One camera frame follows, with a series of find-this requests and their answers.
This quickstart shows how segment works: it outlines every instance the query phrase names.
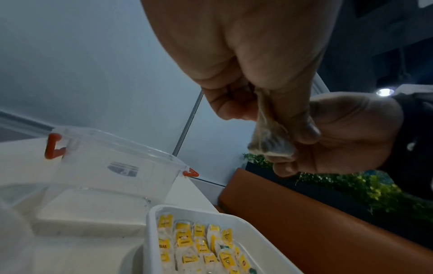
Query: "green foliage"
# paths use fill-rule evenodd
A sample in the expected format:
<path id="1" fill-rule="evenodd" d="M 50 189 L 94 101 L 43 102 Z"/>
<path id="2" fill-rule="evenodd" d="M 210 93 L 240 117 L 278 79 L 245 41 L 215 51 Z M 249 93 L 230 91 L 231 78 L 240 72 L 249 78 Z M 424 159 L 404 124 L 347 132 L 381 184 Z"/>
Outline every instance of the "green foliage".
<path id="1" fill-rule="evenodd" d="M 263 156 L 244 158 L 264 168 L 272 168 Z M 314 184 L 351 196 L 367 206 L 371 214 L 395 215 L 426 229 L 433 229 L 433 203 L 405 194 L 384 172 L 347 175 L 300 173 L 298 183 Z"/>

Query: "light fixture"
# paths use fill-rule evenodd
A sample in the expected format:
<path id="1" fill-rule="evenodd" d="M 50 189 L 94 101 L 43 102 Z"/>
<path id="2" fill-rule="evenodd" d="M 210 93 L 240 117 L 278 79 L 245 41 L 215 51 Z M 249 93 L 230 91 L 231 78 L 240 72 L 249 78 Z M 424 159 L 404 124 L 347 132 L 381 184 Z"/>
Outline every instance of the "light fixture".
<path id="1" fill-rule="evenodd" d="M 391 96 L 395 92 L 394 89 L 391 88 L 380 88 L 378 91 L 376 91 L 376 94 L 382 97 Z"/>

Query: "dark sleeve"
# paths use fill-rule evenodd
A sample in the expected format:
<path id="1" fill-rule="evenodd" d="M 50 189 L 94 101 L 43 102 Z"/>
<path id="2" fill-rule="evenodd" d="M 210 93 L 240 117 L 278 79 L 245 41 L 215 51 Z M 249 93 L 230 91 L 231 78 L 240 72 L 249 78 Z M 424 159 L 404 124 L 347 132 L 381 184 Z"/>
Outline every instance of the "dark sleeve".
<path id="1" fill-rule="evenodd" d="M 433 93 L 393 98 L 403 109 L 404 121 L 381 170 L 405 192 L 433 200 Z"/>

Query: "red handle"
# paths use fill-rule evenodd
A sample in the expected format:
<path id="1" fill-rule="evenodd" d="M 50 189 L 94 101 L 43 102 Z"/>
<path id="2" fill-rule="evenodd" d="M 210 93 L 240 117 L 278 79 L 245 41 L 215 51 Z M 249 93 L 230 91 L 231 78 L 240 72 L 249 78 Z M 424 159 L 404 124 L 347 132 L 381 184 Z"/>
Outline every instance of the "red handle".
<path id="1" fill-rule="evenodd" d="M 62 139 L 62 135 L 58 133 L 50 133 L 45 148 L 45 159 L 51 160 L 66 153 L 66 148 L 55 149 L 55 144 Z"/>
<path id="2" fill-rule="evenodd" d="M 182 172 L 182 174 L 185 177 L 198 177 L 198 173 L 195 170 L 193 170 L 192 168 L 190 168 L 189 171 Z"/>

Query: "brown sofa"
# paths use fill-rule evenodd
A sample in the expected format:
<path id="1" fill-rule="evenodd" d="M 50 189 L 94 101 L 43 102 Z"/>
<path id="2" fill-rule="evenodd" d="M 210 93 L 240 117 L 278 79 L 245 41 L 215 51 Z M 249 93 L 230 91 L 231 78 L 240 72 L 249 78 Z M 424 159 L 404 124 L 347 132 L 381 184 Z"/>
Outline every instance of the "brown sofa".
<path id="1" fill-rule="evenodd" d="M 305 274 L 432 274 L 433 251 L 238 169 L 218 199 Z"/>

